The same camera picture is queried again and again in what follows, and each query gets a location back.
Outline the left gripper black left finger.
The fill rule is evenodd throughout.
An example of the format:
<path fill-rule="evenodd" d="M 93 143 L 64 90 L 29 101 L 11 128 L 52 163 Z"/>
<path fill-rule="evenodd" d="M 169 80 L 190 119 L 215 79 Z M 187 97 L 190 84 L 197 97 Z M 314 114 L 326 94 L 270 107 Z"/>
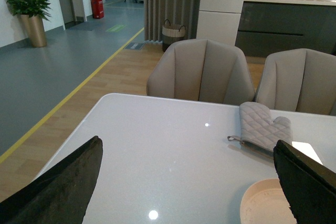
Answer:
<path fill-rule="evenodd" d="M 82 223 L 103 156 L 94 136 L 1 202 L 1 223 Z"/>

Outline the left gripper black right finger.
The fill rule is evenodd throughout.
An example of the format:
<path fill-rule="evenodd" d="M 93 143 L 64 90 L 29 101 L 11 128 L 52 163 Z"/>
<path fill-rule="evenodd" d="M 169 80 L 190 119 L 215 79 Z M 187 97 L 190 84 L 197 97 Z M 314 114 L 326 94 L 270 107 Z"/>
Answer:
<path fill-rule="evenodd" d="M 297 223 L 335 223 L 335 172 L 283 140 L 274 165 Z"/>

